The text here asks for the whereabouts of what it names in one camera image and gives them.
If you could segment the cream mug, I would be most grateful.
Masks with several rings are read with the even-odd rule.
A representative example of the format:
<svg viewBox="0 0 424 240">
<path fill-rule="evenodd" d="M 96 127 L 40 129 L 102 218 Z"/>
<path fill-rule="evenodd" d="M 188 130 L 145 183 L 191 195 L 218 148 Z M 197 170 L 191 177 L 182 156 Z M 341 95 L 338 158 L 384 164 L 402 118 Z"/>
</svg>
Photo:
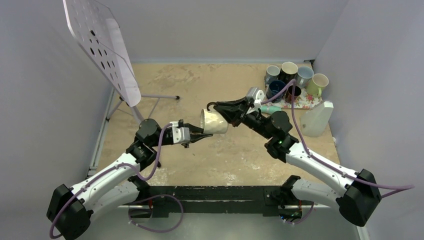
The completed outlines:
<svg viewBox="0 0 424 240">
<path fill-rule="evenodd" d="M 229 128 L 228 122 L 213 108 L 203 108 L 201 110 L 199 123 L 204 134 L 224 135 Z"/>
</svg>

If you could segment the dark blue mug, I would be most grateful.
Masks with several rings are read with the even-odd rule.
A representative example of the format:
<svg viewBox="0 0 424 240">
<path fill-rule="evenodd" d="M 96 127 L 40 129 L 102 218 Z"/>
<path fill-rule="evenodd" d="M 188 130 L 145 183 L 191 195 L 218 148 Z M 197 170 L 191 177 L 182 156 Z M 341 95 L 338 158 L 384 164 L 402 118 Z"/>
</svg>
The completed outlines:
<svg viewBox="0 0 424 240">
<path fill-rule="evenodd" d="M 286 83 L 281 80 L 274 80 L 270 82 L 266 91 L 267 99 L 270 99 L 277 95 L 285 86 Z"/>
</svg>

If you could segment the grey mug with lettering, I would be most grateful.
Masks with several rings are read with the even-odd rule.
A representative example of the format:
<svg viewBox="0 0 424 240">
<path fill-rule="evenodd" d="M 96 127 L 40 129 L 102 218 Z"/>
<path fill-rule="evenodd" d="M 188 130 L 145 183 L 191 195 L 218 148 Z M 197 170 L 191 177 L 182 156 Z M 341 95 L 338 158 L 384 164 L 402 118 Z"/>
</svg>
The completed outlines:
<svg viewBox="0 0 424 240">
<path fill-rule="evenodd" d="M 278 66 L 269 65 L 265 71 L 264 84 L 268 85 L 270 82 L 278 80 L 279 74 L 280 74 L 280 68 Z"/>
</svg>

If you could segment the brown mug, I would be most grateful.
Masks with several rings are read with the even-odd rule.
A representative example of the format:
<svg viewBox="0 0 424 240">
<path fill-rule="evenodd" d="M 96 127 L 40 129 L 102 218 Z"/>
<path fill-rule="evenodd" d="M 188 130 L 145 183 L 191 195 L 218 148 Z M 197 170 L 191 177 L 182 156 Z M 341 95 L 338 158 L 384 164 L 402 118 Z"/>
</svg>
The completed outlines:
<svg viewBox="0 0 424 240">
<path fill-rule="evenodd" d="M 284 100 L 287 103 L 291 103 L 292 101 L 296 101 L 296 99 L 302 94 L 302 89 L 298 86 L 290 86 L 286 93 Z"/>
</svg>

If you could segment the black mug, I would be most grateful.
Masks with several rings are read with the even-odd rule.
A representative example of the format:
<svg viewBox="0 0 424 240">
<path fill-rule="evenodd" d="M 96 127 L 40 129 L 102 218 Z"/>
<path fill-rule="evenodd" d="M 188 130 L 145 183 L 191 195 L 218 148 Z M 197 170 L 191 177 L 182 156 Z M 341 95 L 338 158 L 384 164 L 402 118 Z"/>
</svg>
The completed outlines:
<svg viewBox="0 0 424 240">
<path fill-rule="evenodd" d="M 296 77 L 298 69 L 299 68 L 297 64 L 291 61 L 284 62 L 281 64 L 278 79 L 287 84 Z"/>
</svg>

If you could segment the light grey mug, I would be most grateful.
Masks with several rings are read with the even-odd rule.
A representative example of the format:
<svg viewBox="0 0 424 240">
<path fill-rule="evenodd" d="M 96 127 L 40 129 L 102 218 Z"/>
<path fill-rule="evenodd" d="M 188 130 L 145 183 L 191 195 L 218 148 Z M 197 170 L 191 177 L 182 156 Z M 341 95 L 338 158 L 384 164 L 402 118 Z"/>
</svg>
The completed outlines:
<svg viewBox="0 0 424 240">
<path fill-rule="evenodd" d="M 314 76 L 314 74 L 314 70 L 311 67 L 298 67 L 297 73 L 295 75 L 296 85 L 299 88 L 304 88 L 310 79 Z"/>
</svg>

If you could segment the green mug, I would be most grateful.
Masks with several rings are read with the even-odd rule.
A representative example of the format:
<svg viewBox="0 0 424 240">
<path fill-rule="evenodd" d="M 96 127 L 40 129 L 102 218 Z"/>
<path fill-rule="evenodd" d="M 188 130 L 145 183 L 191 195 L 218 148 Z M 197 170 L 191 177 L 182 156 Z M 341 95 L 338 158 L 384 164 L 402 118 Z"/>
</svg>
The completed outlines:
<svg viewBox="0 0 424 240">
<path fill-rule="evenodd" d="M 308 82 L 305 90 L 310 96 L 320 98 L 324 89 L 329 85 L 329 79 L 322 73 L 315 73 Z"/>
</svg>

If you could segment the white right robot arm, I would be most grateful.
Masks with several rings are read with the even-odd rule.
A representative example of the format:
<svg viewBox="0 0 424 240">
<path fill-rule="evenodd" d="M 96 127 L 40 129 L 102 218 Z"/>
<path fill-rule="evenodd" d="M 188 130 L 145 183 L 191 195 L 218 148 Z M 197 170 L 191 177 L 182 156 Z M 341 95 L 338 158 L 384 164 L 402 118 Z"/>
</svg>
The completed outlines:
<svg viewBox="0 0 424 240">
<path fill-rule="evenodd" d="M 264 116 L 260 110 L 249 112 L 251 105 L 251 101 L 242 98 L 210 102 L 207 107 L 213 107 L 233 127 L 244 124 L 266 138 L 264 146 L 272 158 L 303 169 L 331 189 L 322 204 L 334 205 L 347 221 L 365 226 L 382 200 L 375 176 L 366 169 L 343 167 L 305 147 L 290 134 L 293 126 L 285 111 Z"/>
</svg>

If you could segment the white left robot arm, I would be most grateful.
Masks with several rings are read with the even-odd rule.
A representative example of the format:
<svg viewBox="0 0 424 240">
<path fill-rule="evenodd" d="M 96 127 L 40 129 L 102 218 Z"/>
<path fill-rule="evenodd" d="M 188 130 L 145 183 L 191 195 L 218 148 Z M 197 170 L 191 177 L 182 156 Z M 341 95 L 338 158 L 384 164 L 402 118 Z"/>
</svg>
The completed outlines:
<svg viewBox="0 0 424 240">
<path fill-rule="evenodd" d="M 71 187 L 61 184 L 53 191 L 46 213 L 51 221 L 49 237 L 74 240 L 81 236 L 98 212 L 95 209 L 98 200 L 132 176 L 142 181 L 153 177 L 163 146 L 187 148 L 189 144 L 211 136 L 213 132 L 204 123 L 197 127 L 181 119 L 160 127 L 156 120 L 144 119 L 131 145 L 107 168 Z"/>
</svg>

